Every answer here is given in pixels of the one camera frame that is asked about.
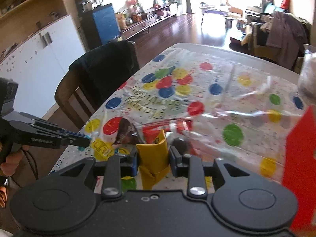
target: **red dot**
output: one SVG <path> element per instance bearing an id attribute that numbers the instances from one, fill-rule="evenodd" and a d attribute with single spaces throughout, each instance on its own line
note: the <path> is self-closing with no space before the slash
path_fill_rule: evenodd
<path id="1" fill-rule="evenodd" d="M 204 112 L 204 104 L 200 101 L 190 103 L 188 113 L 190 116 L 198 116 Z"/>
<path id="2" fill-rule="evenodd" d="M 103 133 L 104 134 L 113 134 L 118 130 L 119 123 L 122 117 L 114 117 L 106 122 L 103 126 Z"/>
<path id="3" fill-rule="evenodd" d="M 157 89 L 161 88 L 169 88 L 172 83 L 172 78 L 170 76 L 164 77 L 160 79 L 160 81 L 156 84 Z"/>
<path id="4" fill-rule="evenodd" d="M 126 86 L 126 82 L 124 82 L 118 89 L 116 89 L 116 90 L 120 90 L 120 89 L 122 89 L 124 86 Z"/>
<path id="5" fill-rule="evenodd" d="M 193 81 L 193 77 L 191 77 L 191 75 L 186 75 L 184 78 L 177 80 L 179 85 L 188 85 L 192 83 L 192 81 Z"/>
<path id="6" fill-rule="evenodd" d="M 213 66 L 212 66 L 212 64 L 210 64 L 208 62 L 203 62 L 203 63 L 200 64 L 200 68 L 202 70 L 212 70 Z"/>

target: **table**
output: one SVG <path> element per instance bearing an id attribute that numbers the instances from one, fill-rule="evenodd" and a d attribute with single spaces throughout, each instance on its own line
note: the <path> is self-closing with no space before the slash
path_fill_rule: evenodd
<path id="1" fill-rule="evenodd" d="M 218 15 L 223 15 L 224 17 L 227 16 L 227 13 L 229 13 L 229 8 L 230 6 L 225 5 L 225 6 L 215 6 L 215 7 L 207 7 L 207 6 L 200 6 L 199 7 L 202 11 L 202 22 L 203 23 L 203 18 L 204 18 L 204 13 L 212 13 L 212 14 L 218 14 Z"/>
<path id="2" fill-rule="evenodd" d="M 178 130 L 174 118 L 192 120 L 190 131 L 182 133 L 203 160 L 221 156 L 280 181 L 285 138 L 307 107 L 297 92 L 298 76 L 250 55 L 178 43 L 124 83 L 80 133 L 89 134 L 93 142 L 110 145 L 121 117 L 140 133 L 146 123 L 167 122 Z M 52 172 L 87 156 L 99 159 L 93 146 L 84 149 L 70 145 Z M 128 152 L 132 146 L 114 148 L 112 152 Z M 139 175 L 136 183 L 141 188 Z M 168 174 L 154 186 L 169 188 L 185 190 L 186 179 Z"/>

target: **clear plastic packaging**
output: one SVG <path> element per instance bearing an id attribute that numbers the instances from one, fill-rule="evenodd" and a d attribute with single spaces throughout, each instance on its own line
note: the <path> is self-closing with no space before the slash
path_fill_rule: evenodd
<path id="1" fill-rule="evenodd" d="M 316 102 L 316 48 L 305 44 L 304 63 L 298 81 L 298 90 L 312 102 Z"/>

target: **blue balloon print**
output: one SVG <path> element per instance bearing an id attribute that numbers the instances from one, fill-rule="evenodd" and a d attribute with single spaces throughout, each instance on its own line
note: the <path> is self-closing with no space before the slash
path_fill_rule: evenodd
<path id="1" fill-rule="evenodd" d="M 219 95 L 222 93 L 223 88 L 219 84 L 211 84 L 209 90 L 211 94 Z"/>
<path id="2" fill-rule="evenodd" d="M 174 88 L 173 88 L 173 87 L 161 88 L 161 89 L 159 89 L 158 94 L 159 94 L 162 98 L 167 99 L 168 97 L 170 97 L 171 95 L 174 94 Z"/>
<path id="3" fill-rule="evenodd" d="M 143 77 L 142 82 L 143 83 L 151 83 L 154 82 L 156 79 L 155 75 L 153 73 L 150 73 Z"/>
<path id="4" fill-rule="evenodd" d="M 109 100 L 109 101 L 106 103 L 105 107 L 106 107 L 108 110 L 114 109 L 115 107 L 117 107 L 118 105 L 120 105 L 120 103 L 121 103 L 121 98 L 119 98 L 119 97 L 114 97 L 114 98 L 112 98 L 111 100 Z"/>
<path id="5" fill-rule="evenodd" d="M 159 54 L 157 57 L 153 59 L 153 61 L 155 62 L 162 61 L 164 58 L 165 58 L 165 55 Z"/>
<path id="6" fill-rule="evenodd" d="M 295 106 L 298 109 L 300 109 L 300 110 L 303 109 L 304 105 L 303 105 L 303 102 L 302 102 L 302 100 L 300 98 L 298 98 L 297 96 L 293 97 L 293 102 L 295 103 Z"/>
<path id="7" fill-rule="evenodd" d="M 176 68 L 175 66 L 168 68 L 168 69 L 169 69 L 169 73 L 168 73 L 166 76 L 172 75 L 172 72 L 173 72 L 173 70 L 174 70 L 175 68 Z"/>

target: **polka dot tablecloth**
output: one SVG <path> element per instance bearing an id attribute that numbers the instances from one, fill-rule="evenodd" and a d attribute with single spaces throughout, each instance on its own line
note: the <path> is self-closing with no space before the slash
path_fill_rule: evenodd
<path id="1" fill-rule="evenodd" d="M 120 86 L 81 129 L 92 145 L 69 146 L 52 171 L 86 156 L 100 159 L 96 141 L 110 152 L 123 117 L 140 133 L 144 124 L 189 117 L 192 127 L 183 134 L 203 160 L 221 156 L 281 181 L 285 138 L 305 109 L 296 85 L 286 80 L 225 58 L 170 47 Z M 172 188 L 175 182 L 186 183 L 168 175 L 159 187 Z"/>

